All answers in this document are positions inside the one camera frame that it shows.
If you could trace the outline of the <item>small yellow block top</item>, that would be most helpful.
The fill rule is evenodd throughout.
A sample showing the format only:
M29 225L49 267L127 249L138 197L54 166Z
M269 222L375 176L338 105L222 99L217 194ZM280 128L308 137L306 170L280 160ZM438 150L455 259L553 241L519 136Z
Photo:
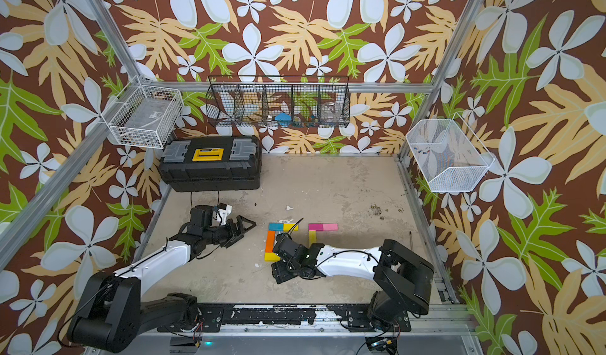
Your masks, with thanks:
M264 254L264 260L266 262L278 262L281 260L281 258L273 252L266 252Z

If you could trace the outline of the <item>orange block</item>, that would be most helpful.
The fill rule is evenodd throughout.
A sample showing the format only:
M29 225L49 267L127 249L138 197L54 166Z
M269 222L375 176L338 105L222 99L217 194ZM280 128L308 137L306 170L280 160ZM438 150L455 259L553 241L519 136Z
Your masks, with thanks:
M273 253L273 248L276 242L276 232L269 230L266 238L265 253Z

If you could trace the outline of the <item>teal block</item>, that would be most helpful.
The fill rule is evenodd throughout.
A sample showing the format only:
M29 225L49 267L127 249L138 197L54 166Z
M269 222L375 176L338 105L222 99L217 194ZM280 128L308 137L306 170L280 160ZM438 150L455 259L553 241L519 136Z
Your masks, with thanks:
M268 225L268 230L276 233L283 233L284 224L280 222L270 222Z

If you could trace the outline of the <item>magenta block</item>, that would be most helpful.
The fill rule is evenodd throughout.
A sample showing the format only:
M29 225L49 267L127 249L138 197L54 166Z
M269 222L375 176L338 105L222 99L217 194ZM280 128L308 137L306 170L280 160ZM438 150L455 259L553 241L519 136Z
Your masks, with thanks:
M308 225L309 231L323 231L324 225L322 223L310 223Z

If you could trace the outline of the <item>pink block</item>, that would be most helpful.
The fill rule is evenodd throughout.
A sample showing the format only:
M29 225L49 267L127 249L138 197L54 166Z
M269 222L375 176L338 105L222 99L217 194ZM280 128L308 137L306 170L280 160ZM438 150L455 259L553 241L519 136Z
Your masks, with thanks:
M323 225L323 231L337 231L339 225L337 223L325 223Z

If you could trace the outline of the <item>long yellow block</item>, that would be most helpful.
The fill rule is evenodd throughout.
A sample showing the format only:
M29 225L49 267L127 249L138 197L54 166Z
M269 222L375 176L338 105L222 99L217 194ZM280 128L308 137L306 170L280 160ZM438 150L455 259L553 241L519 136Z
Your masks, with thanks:
M317 242L317 232L315 230L309 231L309 244L313 245Z

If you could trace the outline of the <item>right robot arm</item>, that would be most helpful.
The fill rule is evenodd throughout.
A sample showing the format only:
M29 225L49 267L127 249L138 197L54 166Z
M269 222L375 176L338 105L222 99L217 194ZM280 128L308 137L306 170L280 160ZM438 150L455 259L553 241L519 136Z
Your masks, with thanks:
M429 314L434 267L396 240L386 239L370 249L341 249L322 243L305 247L282 233L272 252L279 257L271 265L278 284L336 276L374 281L380 289L372 295L365 314L372 328L402 328L409 316Z

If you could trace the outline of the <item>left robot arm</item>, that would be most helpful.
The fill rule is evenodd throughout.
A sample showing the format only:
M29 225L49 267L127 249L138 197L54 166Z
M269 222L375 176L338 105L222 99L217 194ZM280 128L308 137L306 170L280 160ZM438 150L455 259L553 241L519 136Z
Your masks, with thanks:
M144 302L145 293L172 271L194 260L203 260L205 249L227 249L256 227L256 222L237 216L231 207L197 205L163 247L113 273L92 276L76 312L69 320L67 340L111 353L126 349L139 334L156 328L183 325L196 330L202 325L197 298L170 293Z

